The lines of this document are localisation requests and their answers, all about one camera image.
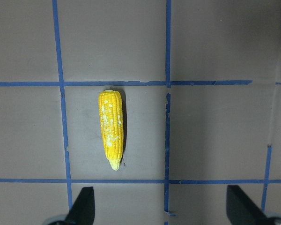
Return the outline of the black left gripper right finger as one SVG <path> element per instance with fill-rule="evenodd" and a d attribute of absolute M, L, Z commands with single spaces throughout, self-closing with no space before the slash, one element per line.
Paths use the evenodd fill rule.
<path fill-rule="evenodd" d="M 228 185 L 226 214 L 232 225 L 274 225 L 275 218 L 267 217 L 238 185 Z"/>

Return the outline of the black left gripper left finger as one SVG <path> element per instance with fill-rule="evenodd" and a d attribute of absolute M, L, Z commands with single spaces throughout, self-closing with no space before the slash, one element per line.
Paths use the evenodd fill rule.
<path fill-rule="evenodd" d="M 93 187 L 83 187 L 66 216 L 66 225 L 92 225 L 95 220 L 95 195 Z"/>

